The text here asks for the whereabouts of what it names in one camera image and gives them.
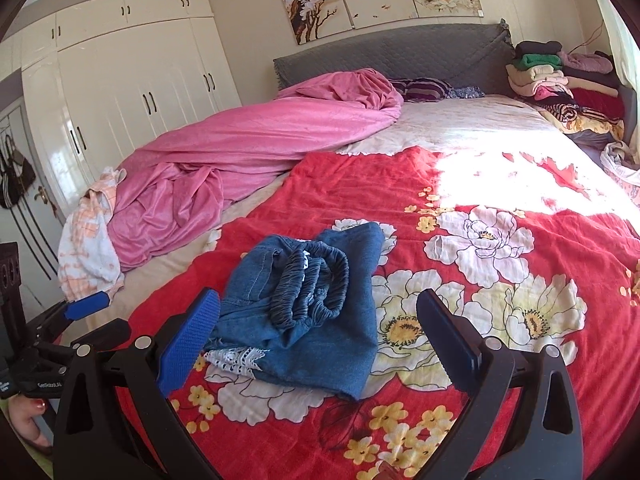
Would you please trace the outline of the left hand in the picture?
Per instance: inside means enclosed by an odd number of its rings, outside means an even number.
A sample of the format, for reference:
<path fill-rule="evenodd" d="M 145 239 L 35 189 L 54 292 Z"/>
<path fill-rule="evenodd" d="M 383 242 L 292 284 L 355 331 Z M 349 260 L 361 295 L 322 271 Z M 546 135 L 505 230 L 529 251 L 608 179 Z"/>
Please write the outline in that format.
<path fill-rule="evenodd" d="M 8 401 L 9 419 L 14 430 L 32 448 L 44 454 L 51 452 L 52 445 L 36 424 L 36 418 L 46 409 L 42 399 L 29 399 L 22 394 L 12 396 Z"/>

